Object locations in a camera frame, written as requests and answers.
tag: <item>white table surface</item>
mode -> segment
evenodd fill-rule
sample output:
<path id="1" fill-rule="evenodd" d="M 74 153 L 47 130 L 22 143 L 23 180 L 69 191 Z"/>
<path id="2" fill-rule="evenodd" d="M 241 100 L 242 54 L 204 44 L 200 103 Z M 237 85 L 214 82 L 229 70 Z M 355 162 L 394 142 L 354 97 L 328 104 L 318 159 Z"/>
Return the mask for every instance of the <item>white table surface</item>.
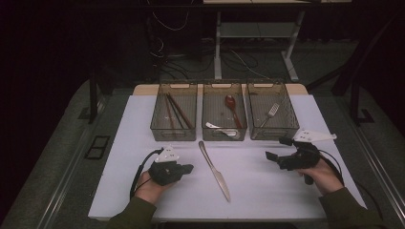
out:
<path id="1" fill-rule="evenodd" d="M 291 103 L 302 129 L 329 133 L 311 95 L 291 95 Z M 280 170 L 266 159 L 265 151 L 279 156 L 296 152 L 295 147 L 276 141 L 253 141 L 246 132 L 240 142 L 206 141 L 205 148 L 229 188 L 227 202 L 205 161 L 198 142 L 202 140 L 202 97 L 198 97 L 197 140 L 157 142 L 150 130 L 155 95 L 130 96 L 117 136 L 101 176 L 89 218 L 108 220 L 120 213 L 129 201 L 129 191 L 138 166 L 154 150 L 172 145 L 179 164 L 194 170 L 161 197 L 154 221 L 296 221 L 324 220 L 315 185 L 307 185 L 296 172 Z M 314 142 L 339 162 L 346 186 L 365 206 L 333 140 Z M 145 165 L 150 167 L 152 156 Z"/>

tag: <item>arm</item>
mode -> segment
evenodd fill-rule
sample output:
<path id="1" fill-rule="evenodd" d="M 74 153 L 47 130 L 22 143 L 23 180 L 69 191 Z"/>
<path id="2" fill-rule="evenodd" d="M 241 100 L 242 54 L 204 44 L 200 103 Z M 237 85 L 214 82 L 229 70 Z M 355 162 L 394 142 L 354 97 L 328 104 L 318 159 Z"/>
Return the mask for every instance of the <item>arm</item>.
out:
<path id="1" fill-rule="evenodd" d="M 323 159 L 319 160 L 313 168 L 297 171 L 311 176 L 323 195 L 319 199 L 330 228 L 385 228 L 378 214 L 358 204 Z"/>
<path id="2" fill-rule="evenodd" d="M 150 228 L 152 216 L 156 211 L 155 204 L 161 194 L 172 185 L 160 186 L 150 179 L 148 172 L 143 172 L 134 197 L 121 213 L 109 220 L 107 229 Z"/>

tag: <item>person's left hand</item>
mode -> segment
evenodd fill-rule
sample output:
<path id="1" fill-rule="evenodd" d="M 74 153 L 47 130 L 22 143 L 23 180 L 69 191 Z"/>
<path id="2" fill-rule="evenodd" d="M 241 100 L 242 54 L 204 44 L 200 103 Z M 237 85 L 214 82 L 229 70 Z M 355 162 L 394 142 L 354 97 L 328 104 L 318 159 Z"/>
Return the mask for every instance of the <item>person's left hand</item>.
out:
<path id="1" fill-rule="evenodd" d="M 147 171 L 140 175 L 138 181 L 138 189 L 135 191 L 135 197 L 142 198 L 152 204 L 156 204 L 161 194 L 173 186 L 175 183 L 170 183 L 165 186 L 158 185 Z"/>

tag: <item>floor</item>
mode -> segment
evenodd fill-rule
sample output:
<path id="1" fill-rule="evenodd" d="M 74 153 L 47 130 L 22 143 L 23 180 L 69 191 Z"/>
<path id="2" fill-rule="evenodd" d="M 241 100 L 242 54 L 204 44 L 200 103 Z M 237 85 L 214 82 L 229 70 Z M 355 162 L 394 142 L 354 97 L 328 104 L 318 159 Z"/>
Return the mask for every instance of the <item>floor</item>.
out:
<path id="1" fill-rule="evenodd" d="M 205 41 L 201 59 L 190 59 L 173 51 L 160 71 L 161 78 L 213 78 L 213 49 Z M 224 40 L 222 44 L 223 78 L 283 78 L 288 83 L 288 70 L 280 51 L 286 40 Z M 303 85 L 308 85 L 333 71 L 351 56 L 355 41 L 299 42 L 291 57 Z M 333 96 L 334 79 L 311 90 L 330 132 L 337 134 L 335 143 L 345 159 L 353 179 L 370 209 L 379 211 L 389 228 L 404 228 L 405 139 L 390 119 L 375 104 L 367 91 L 361 90 L 360 108 L 366 109 L 374 123 L 360 127 L 348 116 L 349 94 Z M 104 164 L 132 88 L 116 88 L 111 95 L 101 95 L 99 115 L 88 123 L 89 85 L 83 84 L 73 96 L 41 158 L 35 165 L 1 229 L 9 228 L 104 228 L 106 223 L 89 219 L 87 214 L 102 174 Z M 100 160 L 85 159 L 93 139 L 110 137 Z M 377 158 L 383 175 L 370 164 Z M 325 222 L 270 223 L 189 223 L 159 224 L 160 228 L 328 228 Z"/>

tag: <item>sleeve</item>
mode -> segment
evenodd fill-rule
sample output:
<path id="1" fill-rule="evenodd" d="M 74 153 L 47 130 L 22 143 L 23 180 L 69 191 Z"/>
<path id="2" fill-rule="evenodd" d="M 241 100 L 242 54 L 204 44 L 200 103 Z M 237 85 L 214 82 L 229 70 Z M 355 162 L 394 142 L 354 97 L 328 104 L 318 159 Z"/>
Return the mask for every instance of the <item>sleeve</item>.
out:
<path id="1" fill-rule="evenodd" d="M 156 207 L 148 201 L 133 197 L 125 209 L 112 217 L 107 229 L 149 229 Z"/>
<path id="2" fill-rule="evenodd" d="M 357 203 L 347 188 L 319 198 L 331 229 L 386 228 L 376 212 Z"/>

